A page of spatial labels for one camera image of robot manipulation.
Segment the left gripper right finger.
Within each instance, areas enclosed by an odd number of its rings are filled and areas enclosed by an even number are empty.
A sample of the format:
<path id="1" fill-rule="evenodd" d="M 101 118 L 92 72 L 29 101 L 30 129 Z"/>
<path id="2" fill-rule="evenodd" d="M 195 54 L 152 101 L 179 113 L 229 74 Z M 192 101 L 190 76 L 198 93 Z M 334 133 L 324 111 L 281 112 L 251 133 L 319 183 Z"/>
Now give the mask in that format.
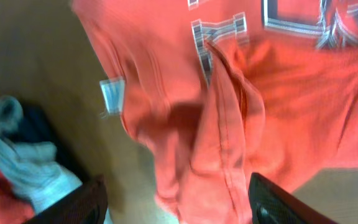
<path id="1" fill-rule="evenodd" d="M 253 224 L 336 224 L 257 172 L 248 196 Z"/>

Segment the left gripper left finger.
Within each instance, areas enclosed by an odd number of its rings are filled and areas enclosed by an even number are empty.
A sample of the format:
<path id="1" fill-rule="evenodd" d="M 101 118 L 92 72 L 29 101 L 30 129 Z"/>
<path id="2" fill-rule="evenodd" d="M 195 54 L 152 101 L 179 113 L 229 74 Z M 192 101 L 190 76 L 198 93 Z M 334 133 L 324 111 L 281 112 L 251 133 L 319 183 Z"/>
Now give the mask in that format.
<path id="1" fill-rule="evenodd" d="M 25 224 L 103 224 L 108 212 L 104 177 L 99 175 Z"/>

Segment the red printed t-shirt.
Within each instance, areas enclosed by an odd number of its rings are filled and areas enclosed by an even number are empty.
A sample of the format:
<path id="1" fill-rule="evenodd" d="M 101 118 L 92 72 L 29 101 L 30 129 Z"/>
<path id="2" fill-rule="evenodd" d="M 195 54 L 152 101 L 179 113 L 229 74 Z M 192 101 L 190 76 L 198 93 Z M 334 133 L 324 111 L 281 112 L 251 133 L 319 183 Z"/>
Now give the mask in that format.
<path id="1" fill-rule="evenodd" d="M 258 172 L 287 191 L 358 168 L 358 0 L 74 0 L 127 134 L 183 223 L 247 223 Z"/>

